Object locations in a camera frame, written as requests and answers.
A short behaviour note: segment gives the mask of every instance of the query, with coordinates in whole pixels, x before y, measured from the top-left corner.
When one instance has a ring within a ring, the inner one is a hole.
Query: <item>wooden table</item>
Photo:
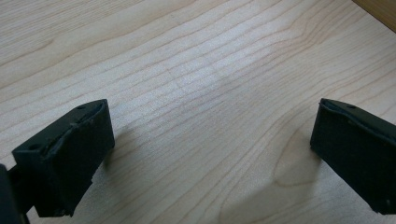
[[[107,98],[116,148],[32,223],[394,223],[309,147],[318,102],[396,123],[396,34],[352,1],[3,1],[0,162]]]

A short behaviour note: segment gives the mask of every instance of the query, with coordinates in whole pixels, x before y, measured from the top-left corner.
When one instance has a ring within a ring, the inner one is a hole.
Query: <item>black object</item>
[[[6,173],[0,166],[0,222],[26,222],[32,206],[40,217],[73,216],[114,145],[107,100],[80,105],[53,122],[12,151],[15,167]]]
[[[374,211],[396,214],[396,126],[354,105],[322,99],[311,148]]]

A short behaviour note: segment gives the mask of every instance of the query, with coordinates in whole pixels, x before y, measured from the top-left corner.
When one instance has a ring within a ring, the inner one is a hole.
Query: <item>wood grain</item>
[[[116,148],[32,223],[394,223],[309,149],[318,101],[396,123],[395,34],[352,1],[2,1],[0,162],[107,98]]]
[[[356,4],[384,23],[396,33],[396,1],[392,0],[354,0]]]

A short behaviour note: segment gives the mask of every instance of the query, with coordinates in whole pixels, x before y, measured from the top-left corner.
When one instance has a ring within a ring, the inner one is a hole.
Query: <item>worn black edge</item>
[[[348,118],[350,122],[357,125],[365,132],[396,147],[396,126],[392,123],[387,122],[386,120],[381,119],[355,105],[339,101],[323,98],[320,100],[319,106],[326,109],[328,112]]]

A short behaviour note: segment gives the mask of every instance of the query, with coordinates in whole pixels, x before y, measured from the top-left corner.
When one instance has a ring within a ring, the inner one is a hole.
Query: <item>light wood surface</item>
[[[396,32],[396,1],[394,0],[353,0],[367,12]]]
[[[352,1],[2,1],[0,162],[107,98],[116,148],[73,217],[394,223],[309,148],[320,98],[396,123],[396,35]]]

